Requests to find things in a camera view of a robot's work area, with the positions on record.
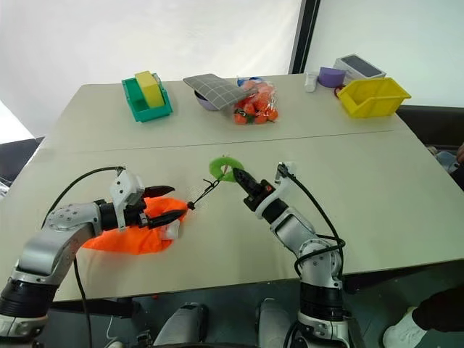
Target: yellow bin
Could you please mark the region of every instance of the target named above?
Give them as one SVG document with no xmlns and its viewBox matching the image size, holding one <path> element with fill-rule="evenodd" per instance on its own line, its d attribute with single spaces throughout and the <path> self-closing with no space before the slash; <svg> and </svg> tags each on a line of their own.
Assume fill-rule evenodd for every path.
<svg viewBox="0 0 464 348">
<path fill-rule="evenodd" d="M 390 116 L 411 97 L 392 78 L 354 80 L 338 96 L 351 117 Z"/>
</svg>

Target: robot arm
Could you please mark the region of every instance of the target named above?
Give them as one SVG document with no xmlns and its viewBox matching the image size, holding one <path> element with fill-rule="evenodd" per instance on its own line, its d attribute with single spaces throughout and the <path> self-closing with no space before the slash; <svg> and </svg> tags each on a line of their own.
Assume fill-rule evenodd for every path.
<svg viewBox="0 0 464 348">
<path fill-rule="evenodd" d="M 86 241 L 113 228 L 166 225 L 184 214 L 172 210 L 153 219 L 144 214 L 144 197 L 173 190 L 144 188 L 136 175 L 124 170 L 112 184 L 112 203 L 69 204 L 50 212 L 41 231 L 25 245 L 0 295 L 0 339 L 30 341 L 40 334 L 55 292 Z"/>
<path fill-rule="evenodd" d="M 271 232 L 289 249 L 301 267 L 300 310 L 297 328 L 311 347 L 311 341 L 338 341 L 349 347 L 348 326 L 344 319 L 342 282 L 338 278 L 341 255 L 325 238 L 316 235 L 311 223 L 289 207 L 281 196 L 291 183 L 291 169 L 280 164 L 274 188 L 266 180 L 260 183 L 244 170 L 233 169 L 237 183 L 248 193 L 245 205 L 258 218 L 270 224 Z"/>
</svg>

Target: plastic tray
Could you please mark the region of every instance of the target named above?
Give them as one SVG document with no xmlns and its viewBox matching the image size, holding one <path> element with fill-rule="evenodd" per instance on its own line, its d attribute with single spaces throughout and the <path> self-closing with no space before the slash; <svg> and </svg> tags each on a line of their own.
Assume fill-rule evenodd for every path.
<svg viewBox="0 0 464 348">
<path fill-rule="evenodd" d="M 354 80 L 338 96 L 352 117 L 390 116 L 403 100 L 411 97 L 392 78 Z"/>
<path fill-rule="evenodd" d="M 128 100 L 128 104 L 130 110 L 132 111 L 132 115 L 139 122 L 146 122 L 153 120 L 155 118 L 168 116 L 172 111 L 173 108 L 171 107 L 171 103 L 169 100 L 169 96 L 167 95 L 167 91 L 163 87 L 160 78 L 158 78 L 157 74 L 152 74 L 153 77 L 159 83 L 159 89 L 161 90 L 161 94 L 163 99 L 165 100 L 165 104 L 162 107 L 152 107 L 150 108 L 145 101 L 144 95 L 142 94 L 142 90 L 138 86 L 136 78 L 129 78 L 127 80 L 123 80 L 123 88 L 125 93 L 125 98 Z"/>
</svg>

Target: white table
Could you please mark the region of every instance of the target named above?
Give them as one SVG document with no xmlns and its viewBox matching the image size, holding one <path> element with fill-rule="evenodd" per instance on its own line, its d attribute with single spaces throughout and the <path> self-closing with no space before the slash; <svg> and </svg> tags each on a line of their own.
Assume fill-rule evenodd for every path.
<svg viewBox="0 0 464 348">
<path fill-rule="evenodd" d="M 301 76 L 273 79 L 279 81 L 278 86 L 287 79 L 294 81 L 297 94 L 302 89 Z M 171 98 L 174 95 L 179 98 L 178 90 L 182 91 L 183 85 L 168 83 L 167 86 Z M 284 86 L 291 88 L 288 82 Z M 95 89 L 93 94 L 115 90 L 111 85 L 89 88 Z M 284 87 L 279 88 L 282 90 L 279 95 L 291 95 Z M 177 191 L 172 196 L 190 200 L 204 188 L 202 178 L 209 176 L 209 161 L 223 154 L 241 160 L 256 179 L 270 181 L 277 162 L 297 162 L 300 180 L 314 193 L 347 242 L 345 273 L 461 259 L 464 255 L 464 194 L 396 116 L 351 120 L 339 109 L 336 99 L 328 98 L 330 94 L 320 88 L 318 94 L 302 94 L 296 103 L 306 104 L 303 98 L 309 98 L 314 107 L 332 110 L 330 115 L 306 109 L 303 111 L 309 116 L 305 118 L 302 110 L 283 108 L 278 124 L 249 128 L 229 124 L 215 113 L 200 110 L 192 113 L 190 123 L 173 120 L 169 125 L 168 117 L 167 124 L 159 129 L 154 124 L 162 123 L 141 125 L 126 115 L 131 129 L 128 137 L 119 138 L 123 145 L 118 146 L 117 137 L 112 138 L 110 130 L 106 130 L 102 137 L 107 141 L 103 149 L 87 141 L 71 146 L 75 140 L 69 129 L 72 122 L 66 119 L 66 126 L 64 120 L 60 120 L 49 140 L 20 173 L 9 196 L 0 202 L 0 277 L 7 279 L 23 244 L 37 231 L 49 205 L 81 173 L 106 165 L 127 165 L 146 185 L 174 186 Z M 194 99 L 190 100 L 192 109 L 195 103 Z M 193 127 L 195 119 L 203 117 L 216 117 L 216 123 L 204 125 L 211 125 L 210 129 L 216 129 L 217 133 L 206 132 L 205 138 L 201 138 L 195 133 L 196 128 L 185 128 L 186 125 Z M 117 120 L 113 129 L 122 130 L 121 124 L 126 124 L 127 120 Z M 287 125 L 292 122 L 304 127 Z M 325 134 L 331 130 L 328 123 L 340 133 Z M 145 126 L 151 129 L 150 137 L 145 133 Z M 144 136 L 138 138 L 135 127 Z M 182 127 L 186 134 L 183 138 L 165 134 L 167 129 L 169 134 L 180 134 L 178 128 Z M 286 135 L 280 136 L 275 128 Z M 89 133 L 95 132 L 92 122 L 88 121 L 88 129 Z M 67 133 L 70 140 L 58 141 L 61 133 Z M 113 178 L 112 173 L 87 178 L 62 202 L 109 198 L 108 186 Z M 245 196 L 236 184 L 221 183 L 189 213 L 182 227 L 182 237 L 159 254 L 131 256 L 80 250 L 81 277 L 88 297 L 126 297 L 294 278 L 294 257 L 271 235 L 267 223 L 257 220 L 245 207 L 242 202 Z M 330 233 L 297 188 L 292 189 L 286 201 L 307 216 L 318 232 Z M 70 272 L 56 300 L 79 298 L 74 275 Z"/>
</svg>

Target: yellow sponge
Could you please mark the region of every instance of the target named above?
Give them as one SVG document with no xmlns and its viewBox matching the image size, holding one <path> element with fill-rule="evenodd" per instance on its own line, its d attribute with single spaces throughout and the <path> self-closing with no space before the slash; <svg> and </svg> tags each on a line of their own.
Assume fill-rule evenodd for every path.
<svg viewBox="0 0 464 348">
<path fill-rule="evenodd" d="M 149 107 L 162 107 L 165 104 L 158 81 L 149 71 L 136 74 L 136 80 Z"/>
</svg>

